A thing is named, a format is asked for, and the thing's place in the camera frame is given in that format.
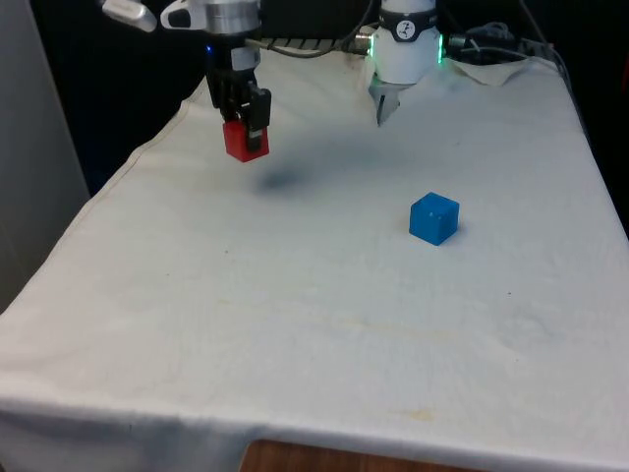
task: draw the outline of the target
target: white cloth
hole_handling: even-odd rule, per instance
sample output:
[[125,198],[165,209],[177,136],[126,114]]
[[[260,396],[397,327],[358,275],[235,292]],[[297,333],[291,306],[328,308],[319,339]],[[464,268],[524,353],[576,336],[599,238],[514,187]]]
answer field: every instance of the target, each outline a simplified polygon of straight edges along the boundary
[[9,471],[235,472],[259,438],[629,470],[629,246],[561,79],[435,70],[378,128],[348,64],[266,55],[248,164],[202,86],[84,208],[0,317]]

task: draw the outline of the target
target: dark background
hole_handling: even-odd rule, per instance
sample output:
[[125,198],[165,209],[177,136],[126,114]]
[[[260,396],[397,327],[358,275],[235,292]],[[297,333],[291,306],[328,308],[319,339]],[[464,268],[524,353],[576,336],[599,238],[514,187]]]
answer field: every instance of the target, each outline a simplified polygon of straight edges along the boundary
[[[159,12],[170,1],[144,3]],[[352,28],[368,3],[263,0],[264,35],[339,37]],[[535,37],[517,0],[437,3],[443,32],[503,21],[514,32]],[[629,1],[528,0],[528,4],[568,65],[597,163],[629,232],[624,170],[629,120],[622,91]],[[31,5],[87,184],[95,193],[195,89],[203,75],[203,38],[127,28],[104,17],[94,0],[31,0]]]

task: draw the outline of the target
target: cable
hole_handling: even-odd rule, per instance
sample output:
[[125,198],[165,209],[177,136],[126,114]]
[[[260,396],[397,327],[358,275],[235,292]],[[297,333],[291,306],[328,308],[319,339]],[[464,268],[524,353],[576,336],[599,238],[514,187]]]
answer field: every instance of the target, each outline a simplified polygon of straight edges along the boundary
[[370,13],[372,12],[374,4],[375,4],[375,0],[370,0],[370,4],[368,5],[367,9],[363,13],[363,17],[361,18],[359,23],[354,27],[354,29],[352,29],[347,34],[347,36],[345,36],[340,41],[336,41],[336,42],[332,41],[332,44],[328,48],[320,50],[320,51],[304,52],[304,53],[287,51],[286,49],[273,46],[271,43],[264,44],[263,42],[256,41],[255,39],[247,39],[247,44],[259,47],[261,49],[267,49],[269,51],[276,52],[278,54],[281,54],[282,56],[294,57],[297,59],[315,59],[316,57],[321,57],[321,56],[324,56],[325,54],[329,54],[332,51],[340,49],[341,46],[343,46],[343,44],[352,40],[354,36],[356,35],[356,33],[358,33],[358,31],[367,22],[368,18],[370,17]]
[[519,0],[519,1],[520,1],[520,8],[522,8],[522,11],[527,16],[529,23],[533,27],[533,30],[535,30],[535,34],[538,36],[538,39],[542,42],[546,50],[550,50],[550,44],[548,44],[546,37],[543,35],[542,29],[540,28],[538,21],[533,16],[533,13],[531,13],[531,10],[529,10],[527,2],[525,0]]
[[511,56],[519,57],[521,59],[533,59],[534,61],[552,69],[555,72],[559,72],[557,70],[557,65],[554,63],[549,64],[546,59],[538,56],[529,56],[527,54],[523,54],[522,52],[512,51],[510,49],[504,49],[502,47],[492,47],[492,46],[481,46],[478,49],[476,47],[468,47],[466,49],[461,49],[461,52],[501,52],[502,54],[509,54]]
[[543,35],[542,29],[540,28],[540,24],[535,19],[535,16],[533,15],[533,13],[531,13],[531,10],[529,9],[529,6],[527,5],[526,0],[519,0],[519,2],[520,2],[520,8],[522,8],[522,11],[527,16],[527,19],[529,20],[529,23],[533,27],[533,30],[535,30],[535,34],[538,36],[540,43],[545,48],[546,54],[548,54],[550,57],[554,57],[559,62],[559,64],[557,64],[557,67],[560,67],[561,69],[563,69],[563,71],[561,71],[563,75],[563,79],[566,83],[566,86],[568,87],[568,91],[570,92],[570,95],[572,96],[572,101],[574,101],[575,106],[577,106],[576,105],[577,100],[574,98],[573,93],[572,93],[572,80],[570,79],[570,73],[568,72],[568,67],[566,66],[566,63],[563,60],[563,57],[561,57],[561,54],[559,54],[559,52],[554,47],[551,47],[550,44],[548,43],[546,36]]
[[514,38],[513,33],[509,30],[509,26],[502,22],[491,22],[481,27],[468,29],[467,34],[484,34],[488,37],[497,37],[506,40],[512,40]]
[[[527,39],[525,37],[523,37],[522,40],[525,42],[529,42],[531,44],[537,44],[537,45],[543,46],[543,43],[539,41],[533,41],[532,39]],[[559,51],[557,51],[554,47],[550,47],[550,52],[555,57],[555,59],[559,62],[559,66],[562,69],[561,73],[563,74],[563,79],[565,80],[566,85],[568,86],[568,89],[572,92],[572,79],[570,78],[570,73],[568,72],[568,67],[566,66],[566,63],[563,60],[563,57],[561,57],[561,54],[559,54]]]

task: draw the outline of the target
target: red block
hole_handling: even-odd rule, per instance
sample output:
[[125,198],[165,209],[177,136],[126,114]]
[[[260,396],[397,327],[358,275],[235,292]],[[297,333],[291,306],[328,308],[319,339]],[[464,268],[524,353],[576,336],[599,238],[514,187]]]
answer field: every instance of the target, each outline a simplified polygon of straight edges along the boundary
[[266,128],[262,130],[262,146],[255,152],[247,150],[247,130],[240,121],[229,121],[223,124],[223,136],[225,137],[225,149],[241,162],[249,162],[268,154],[268,136]]

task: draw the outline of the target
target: blue cube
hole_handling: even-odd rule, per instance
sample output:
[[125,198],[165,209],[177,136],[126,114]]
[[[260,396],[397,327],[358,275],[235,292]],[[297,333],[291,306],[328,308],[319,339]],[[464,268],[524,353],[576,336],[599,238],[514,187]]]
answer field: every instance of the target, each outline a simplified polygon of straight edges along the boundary
[[429,193],[411,206],[411,234],[435,246],[452,236],[459,225],[459,204]]

